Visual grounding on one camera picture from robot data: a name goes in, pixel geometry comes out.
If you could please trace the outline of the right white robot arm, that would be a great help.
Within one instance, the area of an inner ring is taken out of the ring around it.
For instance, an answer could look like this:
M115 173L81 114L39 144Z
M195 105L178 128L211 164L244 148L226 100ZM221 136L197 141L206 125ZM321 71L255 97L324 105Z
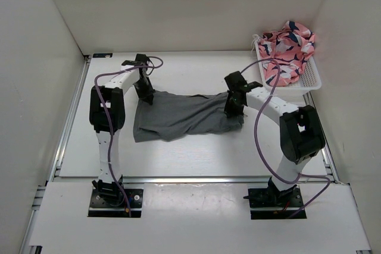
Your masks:
M283 205L303 177L302 170L311 158L325 147L325 139L317 111L311 105L297 106L274 96L254 81L228 83L224 111L228 117L242 115L244 107L256 109L254 142L257 152L271 173L264 198L274 206ZM258 125L265 115L279 126L282 158L277 170L271 168L260 148Z

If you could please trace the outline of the black corner label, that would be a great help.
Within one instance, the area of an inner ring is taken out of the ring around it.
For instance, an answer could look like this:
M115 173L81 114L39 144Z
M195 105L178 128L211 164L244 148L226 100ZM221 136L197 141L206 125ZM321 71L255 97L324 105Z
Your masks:
M92 55L93 58L111 58L113 53L95 53Z

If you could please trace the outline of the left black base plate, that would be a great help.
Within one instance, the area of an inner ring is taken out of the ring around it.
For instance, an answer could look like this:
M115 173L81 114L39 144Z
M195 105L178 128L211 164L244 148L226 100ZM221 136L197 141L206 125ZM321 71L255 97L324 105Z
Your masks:
M98 194L96 189L92 190L90 197L88 217L97 218L140 218L142 215L143 189L125 189L129 199L130 211L123 197L116 202L109 202Z

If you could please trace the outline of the pink patterned shorts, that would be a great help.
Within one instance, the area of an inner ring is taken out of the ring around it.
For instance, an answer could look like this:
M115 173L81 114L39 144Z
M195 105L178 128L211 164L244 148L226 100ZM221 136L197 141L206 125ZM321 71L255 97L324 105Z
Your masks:
M287 21L281 30L264 32L257 51L265 83L284 87L298 81L314 54L314 44L315 33L294 21Z

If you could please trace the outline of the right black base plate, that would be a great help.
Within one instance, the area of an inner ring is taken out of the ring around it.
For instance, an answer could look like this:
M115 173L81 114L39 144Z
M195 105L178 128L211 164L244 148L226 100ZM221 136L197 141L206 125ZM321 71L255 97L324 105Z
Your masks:
M286 195L277 202L271 202L268 198L267 189L248 189L248 194L243 198L249 201L249 210L252 220L273 219L306 219L305 210L299 209L304 206L304 201L299 187L291 194Z

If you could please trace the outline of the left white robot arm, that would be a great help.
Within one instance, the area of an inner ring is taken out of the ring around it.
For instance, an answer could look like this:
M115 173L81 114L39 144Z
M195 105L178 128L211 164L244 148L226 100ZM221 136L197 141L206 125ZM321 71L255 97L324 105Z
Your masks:
M98 140L100 161L100 174L93 186L113 207L130 208L118 152L119 135L126 120L124 96L134 87L138 98L152 105L155 90L149 69L156 69L150 57L137 54L135 60L125 60L120 70L95 76L90 91L89 122Z

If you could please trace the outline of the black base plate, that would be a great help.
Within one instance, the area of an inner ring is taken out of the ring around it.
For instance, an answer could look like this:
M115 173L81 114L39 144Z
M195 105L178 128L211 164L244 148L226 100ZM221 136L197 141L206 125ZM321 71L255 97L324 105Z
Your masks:
M252 220L273 219L306 219L305 210L299 209L304 206L304 201L299 187L291 194L286 195L277 202L271 202L268 198L267 189L248 189L248 194L243 198L249 201L249 210Z
M96 189L92 190L90 197L88 217L97 218L140 218L142 215L143 189L125 189L129 199L130 211L123 197L116 202L109 202L98 194Z

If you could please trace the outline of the white plastic basket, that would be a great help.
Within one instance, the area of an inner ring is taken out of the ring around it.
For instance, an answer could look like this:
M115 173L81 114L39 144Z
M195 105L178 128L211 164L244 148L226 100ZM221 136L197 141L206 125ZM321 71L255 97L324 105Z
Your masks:
M257 56L257 60L262 59L259 53L258 43L260 40L259 35L252 35L252 53ZM271 90L271 86L269 86L265 82L264 70L262 62L258 63L260 76L263 82L263 86L267 90ZM312 90L318 90L321 88L321 79L318 73L318 69L316 67L314 58L311 57L306 63L304 73L299 77L299 80L291 83L287 86L276 87L275 94L279 96L301 96Z

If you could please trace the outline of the grey shorts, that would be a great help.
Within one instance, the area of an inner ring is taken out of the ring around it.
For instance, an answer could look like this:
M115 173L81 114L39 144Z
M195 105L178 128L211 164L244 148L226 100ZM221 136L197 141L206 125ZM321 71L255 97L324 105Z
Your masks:
M153 104L138 101L133 125L136 143L170 142L186 135L223 134L240 130L243 116L224 113L227 92L216 95L175 95L157 91Z

